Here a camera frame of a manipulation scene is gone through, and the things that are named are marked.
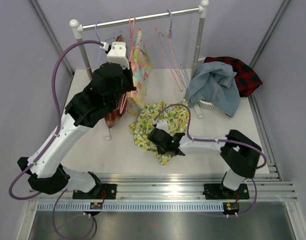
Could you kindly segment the white plastic perforated basket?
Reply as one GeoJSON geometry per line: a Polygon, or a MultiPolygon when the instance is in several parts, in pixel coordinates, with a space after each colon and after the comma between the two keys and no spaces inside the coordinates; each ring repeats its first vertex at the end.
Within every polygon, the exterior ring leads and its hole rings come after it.
{"type": "MultiPolygon", "coordinates": [[[[197,65],[196,67],[198,68],[199,66],[201,66],[204,63],[205,59],[204,58],[199,58],[197,60],[197,65]]],[[[217,110],[218,108],[215,107],[212,103],[210,102],[206,102],[204,100],[200,100],[198,101],[198,106],[202,109],[206,109],[206,110],[217,110]]]]}

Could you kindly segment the light blue denim garment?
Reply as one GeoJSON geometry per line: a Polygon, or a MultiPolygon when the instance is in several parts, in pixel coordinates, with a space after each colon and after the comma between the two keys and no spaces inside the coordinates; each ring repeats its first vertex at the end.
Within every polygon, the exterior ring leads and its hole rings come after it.
{"type": "Polygon", "coordinates": [[[235,82],[236,75],[230,64],[220,61],[200,65],[185,93],[188,106],[193,107],[203,100],[233,118],[241,100],[235,82]]]}

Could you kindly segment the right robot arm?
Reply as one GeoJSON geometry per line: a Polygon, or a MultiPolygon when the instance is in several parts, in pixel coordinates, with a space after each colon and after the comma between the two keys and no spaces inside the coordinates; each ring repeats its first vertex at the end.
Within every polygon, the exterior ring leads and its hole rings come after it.
{"type": "Polygon", "coordinates": [[[260,157],[265,158],[262,148],[238,130],[230,130],[218,138],[176,133],[171,136],[165,130],[154,128],[148,139],[157,147],[159,154],[170,156],[217,155],[228,165],[220,183],[204,184],[203,195],[207,200],[248,200],[246,179],[252,179],[260,157]]]}

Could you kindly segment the white metal clothes rack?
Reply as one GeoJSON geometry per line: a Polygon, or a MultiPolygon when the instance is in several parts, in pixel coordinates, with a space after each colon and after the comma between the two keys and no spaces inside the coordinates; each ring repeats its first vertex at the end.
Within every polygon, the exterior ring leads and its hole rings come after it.
{"type": "MultiPolygon", "coordinates": [[[[202,40],[202,34],[203,34],[203,28],[204,28],[204,22],[205,22],[205,17],[206,17],[206,10],[207,6],[209,4],[208,0],[202,0],[200,5],[197,8],[192,8],[192,9],[185,9],[185,10],[178,10],[171,12],[172,16],[180,16],[180,15],[185,15],[185,14],[193,14],[193,13],[199,13],[199,25],[198,25],[198,32],[197,32],[197,39],[196,39],[196,46],[195,46],[195,52],[194,52],[194,57],[193,57],[193,66],[192,66],[192,71],[191,71],[191,78],[193,77],[193,74],[196,71],[196,65],[197,65],[197,60],[199,57],[199,52],[200,52],[200,46],[201,46],[201,40],[202,40]]],[[[149,20],[154,20],[154,19],[161,19],[161,18],[166,18],[169,17],[168,13],[157,13],[157,14],[152,14],[152,15],[146,15],[146,16],[139,16],[136,17],[136,21],[138,22],[143,22],[143,21],[149,21],[149,20]]],[[[115,20],[115,21],[110,21],[110,22],[104,22],[104,23],[96,23],[93,25],[85,25],[83,26],[82,24],[79,23],[78,20],[70,20],[69,25],[73,31],[74,37],[76,39],[77,43],[81,43],[83,41],[82,39],[82,33],[83,31],[88,31],[88,30],[94,30],[95,27],[99,28],[105,28],[105,27],[113,27],[113,26],[119,26],[129,23],[128,19],[121,19],[121,20],[115,20]]],[[[84,65],[85,65],[85,70],[87,73],[88,80],[91,81],[93,77],[92,69],[89,63],[89,59],[85,50],[85,47],[83,45],[79,46],[79,51],[82,56],[84,65]]],[[[130,47],[128,48],[128,57],[130,56],[130,47]]],[[[111,139],[111,133],[109,130],[109,127],[105,127],[102,129],[102,133],[104,136],[105,140],[110,140],[111,139]]]]}

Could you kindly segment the red black plaid skirt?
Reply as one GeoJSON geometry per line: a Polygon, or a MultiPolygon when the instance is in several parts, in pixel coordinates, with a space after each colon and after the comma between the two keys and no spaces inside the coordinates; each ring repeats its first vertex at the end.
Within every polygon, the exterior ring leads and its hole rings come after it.
{"type": "Polygon", "coordinates": [[[247,98],[263,84],[256,72],[237,58],[218,56],[206,57],[204,60],[204,63],[211,62],[222,62],[232,66],[233,71],[237,73],[235,76],[235,82],[241,98],[247,98]]]}

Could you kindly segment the red beige checked garment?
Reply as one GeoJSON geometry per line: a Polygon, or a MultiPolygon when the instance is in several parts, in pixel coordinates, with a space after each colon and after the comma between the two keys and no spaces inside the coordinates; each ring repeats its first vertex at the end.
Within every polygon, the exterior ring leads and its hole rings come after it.
{"type": "MultiPolygon", "coordinates": [[[[119,35],[117,37],[117,39],[116,39],[116,42],[125,42],[124,37],[122,35],[119,35]]],[[[119,113],[123,95],[124,95],[124,93],[119,98],[117,108],[114,109],[113,112],[110,113],[107,117],[105,117],[106,125],[109,128],[114,127],[117,124],[117,122],[121,119],[121,117],[124,115],[124,113],[125,113],[125,109],[123,111],[123,114],[119,113]]]]}

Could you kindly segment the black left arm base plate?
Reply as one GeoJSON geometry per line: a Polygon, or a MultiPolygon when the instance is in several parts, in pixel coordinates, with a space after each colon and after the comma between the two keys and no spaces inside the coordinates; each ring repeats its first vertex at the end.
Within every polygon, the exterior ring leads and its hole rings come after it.
{"type": "Polygon", "coordinates": [[[75,190],[72,198],[75,200],[115,200],[117,193],[117,185],[113,183],[102,183],[100,188],[91,190],[90,192],[82,192],[75,190]]]}

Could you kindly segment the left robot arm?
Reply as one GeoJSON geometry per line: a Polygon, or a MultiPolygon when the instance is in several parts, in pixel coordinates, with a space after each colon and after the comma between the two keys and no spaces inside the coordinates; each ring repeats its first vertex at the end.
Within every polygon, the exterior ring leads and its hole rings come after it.
{"type": "Polygon", "coordinates": [[[106,62],[93,72],[93,79],[68,102],[60,124],[31,157],[21,157],[17,164],[29,175],[30,187],[52,195],[61,190],[77,190],[95,199],[102,183],[93,172],[70,170],[61,164],[75,143],[101,119],[117,109],[122,96],[136,88],[132,70],[106,62]]]}

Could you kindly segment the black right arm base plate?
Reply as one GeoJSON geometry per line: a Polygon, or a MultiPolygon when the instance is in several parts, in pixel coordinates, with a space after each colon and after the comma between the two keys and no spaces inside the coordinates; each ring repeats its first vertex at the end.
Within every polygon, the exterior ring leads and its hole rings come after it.
{"type": "Polygon", "coordinates": [[[203,187],[203,195],[207,200],[228,200],[236,197],[234,191],[224,187],[221,183],[206,183],[203,187]]]}

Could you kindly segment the yellow green floral garment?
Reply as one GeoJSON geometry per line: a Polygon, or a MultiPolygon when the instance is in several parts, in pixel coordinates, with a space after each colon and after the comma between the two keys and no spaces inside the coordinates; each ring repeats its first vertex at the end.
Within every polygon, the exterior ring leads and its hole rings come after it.
{"type": "Polygon", "coordinates": [[[134,144],[143,150],[153,152],[161,165],[166,165],[172,157],[169,154],[158,154],[157,147],[148,140],[148,135],[153,130],[154,119],[166,120],[171,136],[175,133],[186,132],[189,119],[186,109],[188,102],[185,99],[180,101],[179,105],[164,109],[168,105],[164,101],[147,104],[137,120],[129,126],[134,137],[134,144]]]}

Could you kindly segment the aluminium mounting rail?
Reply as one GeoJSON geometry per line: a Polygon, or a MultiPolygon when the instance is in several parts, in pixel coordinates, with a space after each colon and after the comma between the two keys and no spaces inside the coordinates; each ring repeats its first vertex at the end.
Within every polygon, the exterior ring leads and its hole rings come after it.
{"type": "MultiPolygon", "coordinates": [[[[118,200],[196,200],[203,199],[204,184],[220,183],[223,174],[105,174],[103,183],[116,184],[118,200]]],[[[296,202],[294,186],[276,171],[255,176],[258,200],[261,202],[296,202]]]]}

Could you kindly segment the pink wire hanger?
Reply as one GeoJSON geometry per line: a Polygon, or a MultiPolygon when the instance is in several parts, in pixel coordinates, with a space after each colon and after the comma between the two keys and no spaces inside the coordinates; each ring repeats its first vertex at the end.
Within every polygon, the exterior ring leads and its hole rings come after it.
{"type": "Polygon", "coordinates": [[[155,28],[159,44],[161,46],[162,53],[167,61],[168,69],[179,89],[180,92],[184,90],[183,78],[180,73],[179,61],[177,58],[177,53],[172,40],[171,30],[169,30],[168,35],[162,33],[158,28],[155,28]]]}

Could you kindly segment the pastel tie-dye garment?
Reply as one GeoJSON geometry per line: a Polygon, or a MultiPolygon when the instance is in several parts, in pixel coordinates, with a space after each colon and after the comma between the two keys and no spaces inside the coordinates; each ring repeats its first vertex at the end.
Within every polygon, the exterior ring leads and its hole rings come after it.
{"type": "Polygon", "coordinates": [[[146,79],[153,69],[141,29],[138,29],[131,49],[131,69],[136,90],[130,93],[130,97],[127,100],[127,111],[130,115],[136,116],[146,105],[146,79]]]}

